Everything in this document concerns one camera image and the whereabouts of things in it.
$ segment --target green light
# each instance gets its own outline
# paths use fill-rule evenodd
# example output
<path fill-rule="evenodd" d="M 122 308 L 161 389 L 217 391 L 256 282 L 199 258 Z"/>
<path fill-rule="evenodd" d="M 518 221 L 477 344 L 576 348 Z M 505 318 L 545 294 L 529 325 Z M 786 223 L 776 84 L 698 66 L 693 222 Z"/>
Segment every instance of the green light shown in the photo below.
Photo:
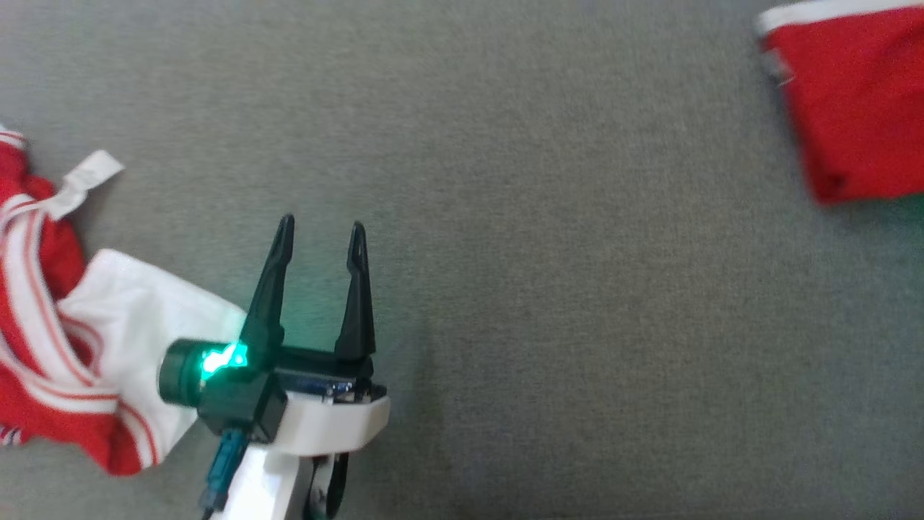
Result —
<path fill-rule="evenodd" d="M 202 355 L 202 380 L 210 378 L 226 366 L 247 366 L 247 345 L 228 343 L 222 351 L 208 351 Z"/>

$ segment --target red fabric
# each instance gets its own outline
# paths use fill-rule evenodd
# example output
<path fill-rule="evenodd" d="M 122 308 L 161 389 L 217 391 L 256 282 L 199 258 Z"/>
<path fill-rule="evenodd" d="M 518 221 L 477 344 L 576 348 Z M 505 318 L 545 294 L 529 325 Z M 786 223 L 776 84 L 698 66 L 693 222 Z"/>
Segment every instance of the red fabric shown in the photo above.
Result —
<path fill-rule="evenodd" d="M 17 138 L 16 134 L 5 135 Z M 51 196 L 53 192 L 54 187 L 49 181 L 29 174 L 27 159 L 21 149 L 8 142 L 0 142 L 0 204 L 22 193 L 41 200 Z M 30 201 L 27 199 L 24 203 L 14 204 L 14 207 L 24 204 L 28 205 Z M 0 217 L 6 217 L 7 214 L 8 211 Z M 0 258 L 5 262 L 5 268 L 0 270 L 0 332 L 9 347 L 9 351 L 6 351 L 8 353 L 0 353 L 0 356 L 5 356 L 6 359 L 0 364 L 0 440 L 4 440 L 6 444 L 15 444 L 37 435 L 49 440 L 76 443 L 108 473 L 137 473 L 141 470 L 142 464 L 135 440 L 119 419 L 119 416 L 124 414 L 138 418 L 137 412 L 119 403 L 118 396 L 109 393 L 108 390 L 93 393 L 95 386 L 101 387 L 103 384 L 87 376 L 95 374 L 91 368 L 93 359 L 103 346 L 93 345 L 96 349 L 94 351 L 85 342 L 75 340 L 73 334 L 68 334 L 55 342 L 54 346 L 29 344 L 26 340 L 29 334 L 25 331 L 24 324 L 17 319 L 12 305 L 8 287 L 14 280 L 10 277 L 30 278 L 37 300 L 43 298 L 43 291 L 47 291 L 52 300 L 57 301 L 77 286 L 85 268 L 77 236 L 68 222 L 54 222 L 41 210 L 16 218 L 29 218 L 30 226 L 42 226 L 41 234 L 38 235 L 41 240 L 38 263 L 41 273 L 30 272 L 28 266 L 33 266 L 31 269 L 34 269 L 34 260 L 31 263 L 25 262 L 25 272 L 13 272 L 9 269 L 6 257 L 12 254 L 9 252 L 8 235 L 12 221 L 7 222 L 0 230 L 4 239 L 3 256 Z M 35 323 L 39 324 L 39 327 L 55 327 L 70 331 L 80 327 L 80 324 L 67 321 L 62 324 L 61 316 L 58 316 L 54 309 Z M 44 374 L 39 362 L 42 360 L 47 363 L 44 356 L 58 355 L 60 351 L 56 349 L 70 349 L 78 361 L 68 363 L 79 363 L 89 370 L 80 369 L 74 372 L 76 381 L 75 378 L 68 378 L 69 381 L 55 380 L 54 377 Z M 21 372 L 14 369 L 9 363 L 10 352 L 38 377 L 27 380 Z M 71 385 L 73 391 L 68 391 L 68 385 Z M 36 386 L 54 397 L 37 396 Z M 86 407 L 88 402 L 95 403 L 96 408 L 103 410 L 74 411 L 75 408 L 79 410 L 81 406 Z M 19 433 L 14 438 L 12 434 L 16 431 Z"/>
<path fill-rule="evenodd" d="M 765 39 L 823 203 L 924 192 L 924 9 L 784 25 Z"/>

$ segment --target gray background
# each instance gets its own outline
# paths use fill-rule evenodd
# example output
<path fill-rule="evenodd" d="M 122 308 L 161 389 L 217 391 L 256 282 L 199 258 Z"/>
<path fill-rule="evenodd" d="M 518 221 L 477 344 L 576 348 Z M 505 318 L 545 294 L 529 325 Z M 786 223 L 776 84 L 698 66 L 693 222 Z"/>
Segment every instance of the gray background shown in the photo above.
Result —
<path fill-rule="evenodd" d="M 52 179 L 128 165 L 88 254 L 241 305 L 294 212 L 306 345 L 366 223 L 395 406 L 345 520 L 921 516 L 924 201 L 813 203 L 773 4 L 9 0 L 0 120 Z M 198 518 L 214 445 L 3 450 L 0 517 Z"/>

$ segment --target clothing tag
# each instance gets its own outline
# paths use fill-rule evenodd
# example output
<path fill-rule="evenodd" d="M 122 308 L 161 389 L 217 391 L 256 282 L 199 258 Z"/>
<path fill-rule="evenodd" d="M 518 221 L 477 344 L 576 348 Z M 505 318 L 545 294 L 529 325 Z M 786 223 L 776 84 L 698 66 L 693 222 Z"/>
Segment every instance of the clothing tag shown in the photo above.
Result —
<path fill-rule="evenodd" d="M 52 198 L 39 204 L 52 220 L 60 220 L 87 200 L 87 190 L 103 184 L 125 169 L 105 150 L 97 150 L 64 176 L 64 186 Z"/>

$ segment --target clothing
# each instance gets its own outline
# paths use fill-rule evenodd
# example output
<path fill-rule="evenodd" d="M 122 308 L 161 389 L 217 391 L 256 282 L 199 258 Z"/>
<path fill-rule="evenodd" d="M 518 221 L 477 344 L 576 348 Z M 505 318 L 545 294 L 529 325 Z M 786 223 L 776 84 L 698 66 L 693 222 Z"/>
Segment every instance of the clothing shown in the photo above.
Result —
<path fill-rule="evenodd" d="M 758 31 L 819 201 L 924 192 L 924 1 L 801 2 Z"/>
<path fill-rule="evenodd" d="M 244 313 L 157 267 L 102 250 L 84 265 L 74 230 L 36 201 L 21 134 L 0 131 L 0 441 L 77 443 L 105 471 L 161 462 L 196 418 L 157 394 L 179 337 L 237 338 Z"/>

